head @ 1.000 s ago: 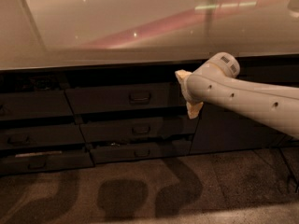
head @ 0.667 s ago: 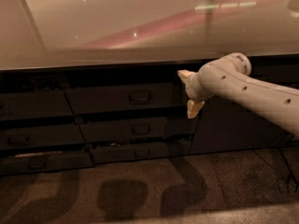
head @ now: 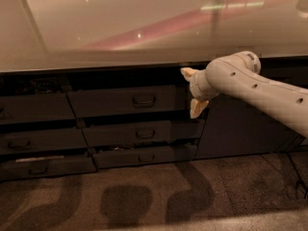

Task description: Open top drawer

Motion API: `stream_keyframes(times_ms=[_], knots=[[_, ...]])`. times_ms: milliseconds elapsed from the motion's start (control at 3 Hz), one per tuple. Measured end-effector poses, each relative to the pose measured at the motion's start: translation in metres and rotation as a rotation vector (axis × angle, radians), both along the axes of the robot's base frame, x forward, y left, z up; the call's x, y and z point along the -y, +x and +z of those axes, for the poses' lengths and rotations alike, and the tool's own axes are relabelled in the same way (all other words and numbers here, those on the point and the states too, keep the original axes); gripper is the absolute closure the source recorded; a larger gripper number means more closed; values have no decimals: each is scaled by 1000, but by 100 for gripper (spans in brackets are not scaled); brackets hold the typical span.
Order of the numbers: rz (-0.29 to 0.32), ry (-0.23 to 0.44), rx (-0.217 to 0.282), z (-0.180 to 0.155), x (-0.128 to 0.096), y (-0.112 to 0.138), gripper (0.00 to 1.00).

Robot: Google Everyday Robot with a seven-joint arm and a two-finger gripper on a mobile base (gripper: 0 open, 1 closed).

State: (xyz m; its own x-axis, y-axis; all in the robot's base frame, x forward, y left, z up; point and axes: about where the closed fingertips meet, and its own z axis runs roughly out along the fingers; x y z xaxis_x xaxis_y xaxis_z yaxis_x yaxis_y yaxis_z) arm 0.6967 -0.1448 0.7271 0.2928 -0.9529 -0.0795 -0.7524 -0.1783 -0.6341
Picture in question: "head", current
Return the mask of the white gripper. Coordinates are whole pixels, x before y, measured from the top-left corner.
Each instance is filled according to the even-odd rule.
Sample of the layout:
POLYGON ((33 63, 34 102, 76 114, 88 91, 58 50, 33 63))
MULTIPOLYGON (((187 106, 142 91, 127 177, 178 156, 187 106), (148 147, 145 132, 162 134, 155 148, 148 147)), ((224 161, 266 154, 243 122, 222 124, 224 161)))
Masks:
POLYGON ((190 116, 198 118, 209 105, 209 101, 219 95, 219 92, 210 86, 204 70, 196 70, 190 67, 182 67, 181 74, 190 82, 190 91, 194 97, 191 100, 190 116))

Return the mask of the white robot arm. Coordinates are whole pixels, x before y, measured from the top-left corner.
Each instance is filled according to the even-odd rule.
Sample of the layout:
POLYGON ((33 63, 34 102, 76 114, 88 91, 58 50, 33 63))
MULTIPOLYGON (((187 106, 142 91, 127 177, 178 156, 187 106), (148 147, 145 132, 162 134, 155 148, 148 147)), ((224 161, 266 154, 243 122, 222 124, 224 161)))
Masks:
POLYGON ((197 118, 219 94, 241 99, 268 116, 308 137, 308 89, 260 75, 261 62, 250 51, 211 61, 203 70, 183 67, 190 83, 190 117, 197 118))

